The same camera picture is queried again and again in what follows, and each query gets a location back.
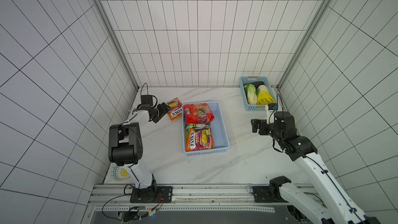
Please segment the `orange Fox's candy bag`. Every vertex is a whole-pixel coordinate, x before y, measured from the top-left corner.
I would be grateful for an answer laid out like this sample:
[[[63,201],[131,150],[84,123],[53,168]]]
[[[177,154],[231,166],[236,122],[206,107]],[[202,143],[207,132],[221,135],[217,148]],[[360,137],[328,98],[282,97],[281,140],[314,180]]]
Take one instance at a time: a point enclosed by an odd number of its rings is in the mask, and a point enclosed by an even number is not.
[[[182,115],[182,103],[179,98],[174,98],[167,102],[167,106],[170,108],[168,112],[168,116],[171,121],[174,121],[181,117]]]

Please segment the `red candy bag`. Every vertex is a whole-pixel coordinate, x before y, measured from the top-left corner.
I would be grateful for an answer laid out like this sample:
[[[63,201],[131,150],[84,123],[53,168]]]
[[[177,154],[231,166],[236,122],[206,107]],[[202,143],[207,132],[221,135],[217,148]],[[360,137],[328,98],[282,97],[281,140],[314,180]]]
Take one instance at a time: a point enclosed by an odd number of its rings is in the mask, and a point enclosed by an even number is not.
[[[210,124],[215,118],[206,103],[184,105],[183,113],[185,124]]]

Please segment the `pink yellow Fox's bag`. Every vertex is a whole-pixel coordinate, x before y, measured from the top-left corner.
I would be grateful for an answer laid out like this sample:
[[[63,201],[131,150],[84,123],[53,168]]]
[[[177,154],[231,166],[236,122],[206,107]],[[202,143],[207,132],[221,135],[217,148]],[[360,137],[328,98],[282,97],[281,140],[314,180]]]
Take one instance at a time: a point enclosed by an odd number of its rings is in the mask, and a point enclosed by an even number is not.
[[[209,150],[215,148],[214,139],[211,128],[206,129],[189,129],[186,135],[186,152]]]

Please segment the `light blue plastic basket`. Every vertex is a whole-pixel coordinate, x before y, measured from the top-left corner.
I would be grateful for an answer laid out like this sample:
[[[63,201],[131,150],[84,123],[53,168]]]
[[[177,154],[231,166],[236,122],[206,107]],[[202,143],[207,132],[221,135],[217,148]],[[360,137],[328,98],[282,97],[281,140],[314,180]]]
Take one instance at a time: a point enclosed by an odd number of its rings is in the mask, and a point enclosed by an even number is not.
[[[207,153],[227,151],[230,148],[230,142],[227,135],[219,102],[217,101],[195,102],[195,104],[200,104],[200,103],[208,104],[209,109],[215,115],[215,119],[210,124],[211,133],[215,141],[215,147],[213,149],[186,151],[187,139],[185,138],[185,134],[183,133],[183,152],[187,156],[192,156],[192,155],[201,155]]]

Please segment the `green snack bag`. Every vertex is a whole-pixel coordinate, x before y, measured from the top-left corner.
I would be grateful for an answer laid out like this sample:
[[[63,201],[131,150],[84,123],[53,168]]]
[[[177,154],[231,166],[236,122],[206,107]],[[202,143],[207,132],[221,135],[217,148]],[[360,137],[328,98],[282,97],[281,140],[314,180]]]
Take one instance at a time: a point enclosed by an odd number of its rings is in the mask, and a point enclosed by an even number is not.
[[[199,123],[199,124],[189,123],[189,124],[186,124],[184,127],[184,129],[186,131],[188,131],[190,129],[202,130],[202,129],[209,129],[209,128],[210,128],[210,124],[202,124],[202,123]]]

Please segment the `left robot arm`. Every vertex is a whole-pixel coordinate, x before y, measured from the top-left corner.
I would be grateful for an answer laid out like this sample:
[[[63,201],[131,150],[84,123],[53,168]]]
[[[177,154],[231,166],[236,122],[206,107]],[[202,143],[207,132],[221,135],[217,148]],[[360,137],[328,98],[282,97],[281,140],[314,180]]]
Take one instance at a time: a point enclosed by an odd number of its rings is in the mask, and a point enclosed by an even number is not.
[[[131,110],[127,120],[109,128],[109,160],[136,179],[133,192],[140,199],[158,195],[153,174],[139,163],[143,156],[141,128],[149,122],[159,122],[169,110],[170,107],[166,103],[159,104],[154,95],[144,94],[141,95],[141,103]]]

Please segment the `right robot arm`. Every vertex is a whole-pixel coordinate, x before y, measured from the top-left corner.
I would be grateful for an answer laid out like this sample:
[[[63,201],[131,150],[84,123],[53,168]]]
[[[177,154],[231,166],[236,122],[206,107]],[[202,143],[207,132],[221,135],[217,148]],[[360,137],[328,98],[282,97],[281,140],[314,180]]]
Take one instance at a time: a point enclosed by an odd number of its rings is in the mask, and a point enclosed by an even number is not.
[[[272,137],[278,152],[287,154],[309,178],[318,192],[321,203],[300,191],[290,179],[279,176],[268,186],[253,186],[256,202],[287,202],[313,224],[378,224],[376,217],[368,216],[348,196],[324,164],[314,144],[300,136],[294,117],[288,112],[275,112],[274,121],[251,120],[252,131]]]

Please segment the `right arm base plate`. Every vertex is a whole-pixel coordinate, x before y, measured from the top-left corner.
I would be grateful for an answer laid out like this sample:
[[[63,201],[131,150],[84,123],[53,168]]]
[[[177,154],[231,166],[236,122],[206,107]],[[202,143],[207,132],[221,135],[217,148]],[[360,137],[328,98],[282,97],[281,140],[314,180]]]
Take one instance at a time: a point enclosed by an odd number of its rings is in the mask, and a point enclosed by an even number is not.
[[[252,186],[250,193],[256,203],[286,203],[275,186]]]

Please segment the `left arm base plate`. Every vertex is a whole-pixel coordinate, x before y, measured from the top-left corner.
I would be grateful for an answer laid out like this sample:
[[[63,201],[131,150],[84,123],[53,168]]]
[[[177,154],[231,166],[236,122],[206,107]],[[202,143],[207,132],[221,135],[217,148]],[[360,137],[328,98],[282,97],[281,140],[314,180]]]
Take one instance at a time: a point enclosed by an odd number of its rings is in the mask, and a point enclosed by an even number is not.
[[[171,203],[173,196],[172,186],[156,186],[146,189],[133,189],[130,203]]]

